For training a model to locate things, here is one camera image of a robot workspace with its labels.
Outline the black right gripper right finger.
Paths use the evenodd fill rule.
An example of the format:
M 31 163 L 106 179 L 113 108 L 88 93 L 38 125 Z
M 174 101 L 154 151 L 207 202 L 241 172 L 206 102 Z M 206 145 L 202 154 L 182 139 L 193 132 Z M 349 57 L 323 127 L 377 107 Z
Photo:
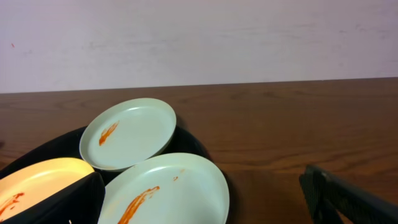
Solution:
M 397 224 L 397 206 L 351 185 L 317 166 L 306 166 L 299 183 L 314 224 Z

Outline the yellow plate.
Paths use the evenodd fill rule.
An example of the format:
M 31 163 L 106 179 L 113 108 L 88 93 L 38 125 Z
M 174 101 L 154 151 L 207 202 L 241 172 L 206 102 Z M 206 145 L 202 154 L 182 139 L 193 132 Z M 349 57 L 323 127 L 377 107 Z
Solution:
M 21 213 L 94 172 L 71 157 L 38 162 L 1 179 L 1 221 Z

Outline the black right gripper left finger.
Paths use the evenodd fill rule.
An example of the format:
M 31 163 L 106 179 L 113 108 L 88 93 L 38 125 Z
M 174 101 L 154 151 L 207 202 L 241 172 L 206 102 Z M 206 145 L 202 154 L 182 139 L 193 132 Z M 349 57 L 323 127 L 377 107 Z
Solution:
M 97 224 L 104 195 L 103 179 L 93 172 L 3 224 Z

